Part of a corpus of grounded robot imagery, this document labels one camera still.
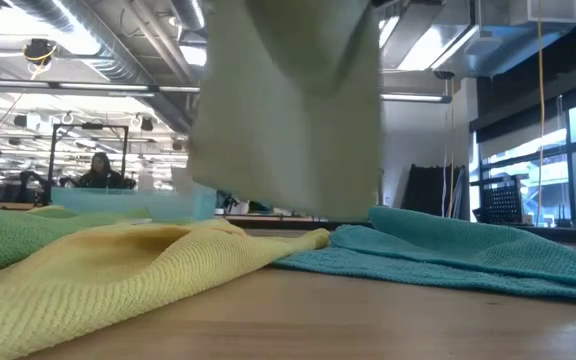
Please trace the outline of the olive microfiber towel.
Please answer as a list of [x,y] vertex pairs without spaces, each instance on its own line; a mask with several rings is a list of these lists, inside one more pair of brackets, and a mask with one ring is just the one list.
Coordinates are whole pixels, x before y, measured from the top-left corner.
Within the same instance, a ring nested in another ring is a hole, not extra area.
[[381,166],[370,0],[209,0],[188,167],[205,186],[329,220],[367,216]]

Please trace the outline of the teal microfiber towel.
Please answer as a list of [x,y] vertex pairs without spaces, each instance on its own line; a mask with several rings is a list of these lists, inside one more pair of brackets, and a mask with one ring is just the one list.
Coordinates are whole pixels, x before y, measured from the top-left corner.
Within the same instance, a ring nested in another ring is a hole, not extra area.
[[410,285],[576,300],[576,250],[533,233],[375,207],[370,226],[343,225],[322,249],[276,266]]

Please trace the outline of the yellow microfiber towel with tag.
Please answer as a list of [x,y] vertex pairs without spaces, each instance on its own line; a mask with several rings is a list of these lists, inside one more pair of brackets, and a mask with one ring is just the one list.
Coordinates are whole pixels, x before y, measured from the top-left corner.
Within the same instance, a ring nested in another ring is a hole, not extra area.
[[0,270],[0,360],[15,360],[327,246],[316,229],[255,237],[223,219],[109,225]]

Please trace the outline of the green microfiber towel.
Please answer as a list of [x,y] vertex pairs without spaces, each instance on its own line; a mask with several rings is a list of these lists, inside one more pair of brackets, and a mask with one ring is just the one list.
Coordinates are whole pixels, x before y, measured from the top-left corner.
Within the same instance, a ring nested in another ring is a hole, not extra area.
[[82,229],[146,219],[149,216],[147,210],[75,213],[75,216],[42,216],[29,214],[28,211],[0,210],[0,269]]

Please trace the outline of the black folding panel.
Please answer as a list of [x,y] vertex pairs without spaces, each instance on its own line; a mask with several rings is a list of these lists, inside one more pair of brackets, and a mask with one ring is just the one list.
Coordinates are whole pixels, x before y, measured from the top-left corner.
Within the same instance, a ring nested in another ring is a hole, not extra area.
[[412,164],[401,207],[406,210],[470,220],[468,173],[465,166],[420,167]]

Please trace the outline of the teal plastic bin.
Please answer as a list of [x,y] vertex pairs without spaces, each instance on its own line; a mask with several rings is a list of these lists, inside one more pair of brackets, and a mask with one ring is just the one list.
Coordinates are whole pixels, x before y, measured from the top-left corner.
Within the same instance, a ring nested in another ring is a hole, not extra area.
[[215,190],[196,186],[189,192],[136,191],[108,188],[53,187],[53,205],[76,213],[130,212],[147,210],[153,220],[207,220],[214,217]]

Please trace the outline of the person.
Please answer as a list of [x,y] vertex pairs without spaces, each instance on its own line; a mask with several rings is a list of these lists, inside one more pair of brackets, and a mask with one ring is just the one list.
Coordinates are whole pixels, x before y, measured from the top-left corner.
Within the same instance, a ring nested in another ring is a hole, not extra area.
[[88,172],[81,176],[77,182],[80,188],[96,189],[129,189],[132,190],[136,182],[123,177],[119,172],[112,169],[106,153],[97,152],[91,160]]

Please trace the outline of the black perforated crate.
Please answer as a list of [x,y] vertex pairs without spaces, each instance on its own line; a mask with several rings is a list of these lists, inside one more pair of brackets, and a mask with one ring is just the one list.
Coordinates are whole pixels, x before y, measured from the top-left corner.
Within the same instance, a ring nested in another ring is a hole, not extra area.
[[523,220],[520,190],[516,184],[491,185],[483,190],[478,220],[488,224],[519,224]]

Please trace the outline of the long ceiling strip light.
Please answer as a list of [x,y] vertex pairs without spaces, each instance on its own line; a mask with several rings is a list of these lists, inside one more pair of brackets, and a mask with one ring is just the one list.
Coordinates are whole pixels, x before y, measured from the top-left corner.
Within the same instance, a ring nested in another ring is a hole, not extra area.
[[241,82],[208,81],[201,85],[154,85],[154,84],[120,84],[120,83],[91,83],[91,82],[65,82],[41,80],[14,80],[0,79],[0,92],[29,92],[45,94],[93,95],[99,96],[128,96],[128,97],[154,97],[156,94],[190,94],[198,95],[210,91],[218,94],[270,94],[272,88],[281,87],[284,91],[295,90],[307,96],[328,95],[346,92],[350,95],[368,96],[390,102],[411,103],[437,103],[448,104],[453,96],[448,94],[429,94],[413,92],[382,92],[378,86],[343,86],[311,88],[299,87],[287,81],[253,81],[251,79]]

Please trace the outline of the black aluminium table frame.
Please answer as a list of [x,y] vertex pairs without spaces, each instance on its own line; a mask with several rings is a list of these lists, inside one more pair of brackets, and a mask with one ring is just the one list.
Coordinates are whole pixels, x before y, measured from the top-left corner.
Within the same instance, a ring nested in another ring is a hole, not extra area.
[[[314,230],[325,228],[335,230],[341,225],[362,225],[371,227],[369,222],[334,222],[318,221],[311,217],[282,217],[282,216],[257,216],[257,215],[217,215],[217,218],[224,218],[230,223],[247,229],[265,230]],[[576,229],[574,228],[543,228],[532,226],[517,226],[517,229],[525,230],[562,244],[576,245]]]

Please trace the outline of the black rig frame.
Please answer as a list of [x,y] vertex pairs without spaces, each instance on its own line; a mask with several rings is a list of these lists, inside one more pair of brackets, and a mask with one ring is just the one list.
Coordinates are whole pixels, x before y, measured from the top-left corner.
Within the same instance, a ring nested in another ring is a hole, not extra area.
[[128,145],[129,128],[126,125],[99,121],[54,124],[43,202],[51,202],[53,187],[80,188],[77,182],[90,170],[92,157],[97,152],[106,153],[112,169],[127,178]]

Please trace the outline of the rectangular silver air duct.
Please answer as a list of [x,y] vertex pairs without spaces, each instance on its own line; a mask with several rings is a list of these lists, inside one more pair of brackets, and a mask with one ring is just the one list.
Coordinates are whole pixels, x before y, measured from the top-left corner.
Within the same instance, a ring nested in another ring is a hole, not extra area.
[[494,77],[576,27],[576,0],[372,0],[382,71]]

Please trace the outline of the round silver air duct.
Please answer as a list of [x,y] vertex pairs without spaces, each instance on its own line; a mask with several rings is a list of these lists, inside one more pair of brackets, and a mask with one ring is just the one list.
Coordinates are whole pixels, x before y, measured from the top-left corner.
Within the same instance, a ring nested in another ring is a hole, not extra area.
[[154,78],[84,0],[4,0],[51,26],[57,42],[108,81],[153,85]]

